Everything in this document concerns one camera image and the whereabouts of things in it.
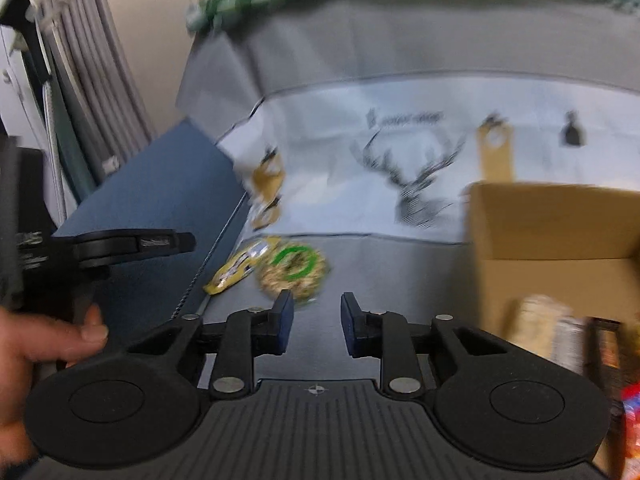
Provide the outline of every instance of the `cardboard box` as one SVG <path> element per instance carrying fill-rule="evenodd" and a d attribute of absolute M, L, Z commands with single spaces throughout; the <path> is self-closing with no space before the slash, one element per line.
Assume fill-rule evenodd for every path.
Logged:
<path fill-rule="evenodd" d="M 518 302 L 529 294 L 551 296 L 574 316 L 636 320 L 640 193 L 479 183 L 471 189 L 469 220 L 482 329 L 507 336 Z M 610 455 L 620 456 L 613 444 Z M 617 476 L 620 464 L 607 455 L 601 449 L 595 462 Z"/>

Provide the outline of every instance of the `deer antlers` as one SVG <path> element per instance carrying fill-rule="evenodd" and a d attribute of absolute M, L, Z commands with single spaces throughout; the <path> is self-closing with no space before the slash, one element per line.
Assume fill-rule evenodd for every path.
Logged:
<path fill-rule="evenodd" d="M 371 146 L 379 133 L 380 131 L 376 132 L 376 134 L 371 137 L 371 140 L 362 150 L 362 156 L 358 156 L 354 153 L 356 160 L 368 170 L 387 174 L 389 181 L 396 184 L 396 186 L 403 189 L 411 187 L 414 192 L 423 190 L 431 184 L 435 180 L 435 176 L 433 175 L 434 173 L 450 166 L 462 151 L 466 141 L 465 136 L 461 137 L 456 146 L 452 149 L 451 140 L 448 137 L 442 140 L 440 136 L 438 136 L 438 140 L 443 148 L 442 156 L 437 159 L 433 148 L 430 148 L 427 153 L 427 165 L 419 171 L 418 176 L 414 181 L 408 182 L 402 177 L 400 168 L 393 163 L 393 160 L 391 159 L 391 150 L 386 150 L 382 158 L 375 157 L 371 153 Z"/>
<path fill-rule="evenodd" d="M 362 156 L 358 156 L 356 150 L 353 150 L 353 155 L 364 168 L 388 175 L 389 181 L 396 184 L 396 186 L 408 186 L 409 183 L 402 178 L 400 168 L 398 168 L 391 160 L 391 150 L 386 150 L 382 158 L 375 157 L 371 153 L 371 145 L 373 144 L 373 141 L 376 140 L 379 133 L 380 131 L 377 131 L 376 134 L 371 137 L 370 141 L 367 142 L 367 145 L 362 150 Z"/>

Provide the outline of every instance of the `grey cable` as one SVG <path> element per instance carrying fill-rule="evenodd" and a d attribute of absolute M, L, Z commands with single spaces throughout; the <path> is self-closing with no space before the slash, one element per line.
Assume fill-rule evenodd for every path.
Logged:
<path fill-rule="evenodd" d="M 53 173 L 53 186 L 56 193 L 56 205 L 58 206 L 60 225 L 62 225 L 66 220 L 65 189 L 62 184 L 62 165 L 60 164 L 58 138 L 56 137 L 51 81 L 47 81 L 42 86 L 42 100 L 44 101 L 44 123 L 47 129 L 47 140 L 49 141 L 49 154 L 51 171 Z"/>
<path fill-rule="evenodd" d="M 187 290 L 182 295 L 182 298 L 180 299 L 180 303 L 178 303 L 178 306 L 175 308 L 174 313 L 171 316 L 171 319 L 175 319 L 176 317 L 178 317 L 178 314 L 180 314 L 180 311 L 184 307 L 184 304 L 186 303 L 187 298 L 191 294 L 191 291 L 193 290 L 193 287 L 196 285 L 196 282 L 198 281 L 198 278 L 204 272 L 205 267 L 207 266 L 207 264 L 209 263 L 209 260 L 213 256 L 213 252 L 216 250 L 218 244 L 220 243 L 220 240 L 222 240 L 222 237 L 225 235 L 226 230 L 229 229 L 229 226 L 231 225 L 231 222 L 233 221 L 233 219 L 238 214 L 238 211 L 240 211 L 240 208 L 242 207 L 242 204 L 244 203 L 244 200 L 248 196 L 249 196 L 249 194 L 245 191 L 244 195 L 242 195 L 242 197 L 240 198 L 240 201 L 238 202 L 238 205 L 236 205 L 236 208 L 231 213 L 231 216 L 229 217 L 229 220 L 226 221 L 226 224 L 222 228 L 222 231 L 220 231 L 220 234 L 218 235 L 218 238 L 216 238 L 216 241 L 213 242 L 213 245 L 211 246 L 211 248 L 209 250 L 209 253 L 207 253 L 207 256 L 205 256 L 203 262 L 200 264 L 200 267 L 196 271 L 196 275 L 191 280 L 191 283 L 187 287 Z"/>

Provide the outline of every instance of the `red package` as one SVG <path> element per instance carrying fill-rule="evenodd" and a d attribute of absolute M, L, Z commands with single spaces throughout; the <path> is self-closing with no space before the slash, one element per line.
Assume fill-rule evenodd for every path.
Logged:
<path fill-rule="evenodd" d="M 625 468 L 622 480 L 640 480 L 640 384 L 622 390 L 625 407 Z"/>

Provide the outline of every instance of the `round foam pad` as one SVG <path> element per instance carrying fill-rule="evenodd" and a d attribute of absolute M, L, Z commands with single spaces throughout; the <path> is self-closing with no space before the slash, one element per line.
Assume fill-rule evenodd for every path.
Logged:
<path fill-rule="evenodd" d="M 113 468 L 173 447 L 200 413 L 196 389 L 149 356 L 120 356 L 59 372 L 34 389 L 27 432 L 45 455 Z"/>
<path fill-rule="evenodd" d="M 609 425 L 606 399 L 591 381 L 524 355 L 470 357 L 436 394 L 444 430 L 480 460 L 515 469 L 590 460 Z"/>

